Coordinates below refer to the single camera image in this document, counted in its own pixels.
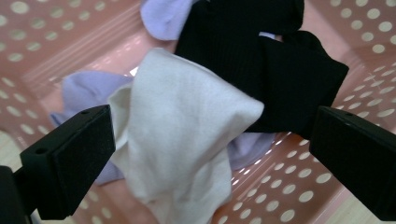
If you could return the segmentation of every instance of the laundry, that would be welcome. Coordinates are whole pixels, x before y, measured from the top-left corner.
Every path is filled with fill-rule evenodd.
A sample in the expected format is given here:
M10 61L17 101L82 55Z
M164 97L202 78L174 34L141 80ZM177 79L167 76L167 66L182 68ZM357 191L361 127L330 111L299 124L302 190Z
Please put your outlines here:
M80 71L69 75L62 84L64 111L50 113L49 119L58 127L84 109L105 105L110 94L132 80L132 77L101 71ZM122 172L109 161L95 183L101 185L122 178Z
M197 0L142 0L140 14L148 32L157 39L177 40Z
M298 31L303 16L304 1L201 0L175 54L265 104L247 132L309 139L318 106L332 104L348 67L330 58L314 35ZM265 33L282 35L282 42Z
M227 146L231 169L245 168L269 151L276 133L241 133Z
M226 147L263 104L164 49L151 50L109 104L111 160L134 196L160 223L208 223L231 195Z

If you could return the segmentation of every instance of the pink plastic surface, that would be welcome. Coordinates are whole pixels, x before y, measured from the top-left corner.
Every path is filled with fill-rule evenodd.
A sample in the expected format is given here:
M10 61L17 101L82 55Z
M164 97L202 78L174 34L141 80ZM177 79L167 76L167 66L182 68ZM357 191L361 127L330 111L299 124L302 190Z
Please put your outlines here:
M51 130L62 109L60 83L77 70L129 75L152 47L136 0L0 3L0 129L26 148ZM333 107L396 133L396 1L306 1L304 29L350 67ZM349 192L308 152L309 142L279 133L271 151L234 172L233 198L213 223L323 223ZM92 186L77 223L155 223L123 180Z

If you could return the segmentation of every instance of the cream towel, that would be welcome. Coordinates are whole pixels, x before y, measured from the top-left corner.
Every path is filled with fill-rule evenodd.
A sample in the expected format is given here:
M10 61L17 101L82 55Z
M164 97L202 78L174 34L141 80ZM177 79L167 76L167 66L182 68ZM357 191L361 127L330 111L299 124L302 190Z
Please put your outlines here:
M263 104L208 69L153 49L116 91L111 160L160 223L203 224L231 195L227 144Z

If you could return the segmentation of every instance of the black cloth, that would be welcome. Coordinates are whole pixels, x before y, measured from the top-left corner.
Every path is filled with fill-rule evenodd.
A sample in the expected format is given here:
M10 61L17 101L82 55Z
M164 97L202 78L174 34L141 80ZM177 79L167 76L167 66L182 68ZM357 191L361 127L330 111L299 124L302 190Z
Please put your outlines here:
M247 132L294 132L309 139L319 105L331 105L348 68L319 40L298 31L304 0L201 0L175 54L216 73L264 103ZM283 43L259 32L283 36Z

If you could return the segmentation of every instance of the towel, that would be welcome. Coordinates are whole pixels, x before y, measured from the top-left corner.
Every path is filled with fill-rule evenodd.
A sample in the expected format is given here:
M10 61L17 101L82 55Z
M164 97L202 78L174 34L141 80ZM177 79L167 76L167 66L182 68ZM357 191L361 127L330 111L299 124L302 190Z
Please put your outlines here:
M263 104L208 69L153 49L108 100L116 152L133 195L160 223L208 223L231 195L227 144Z

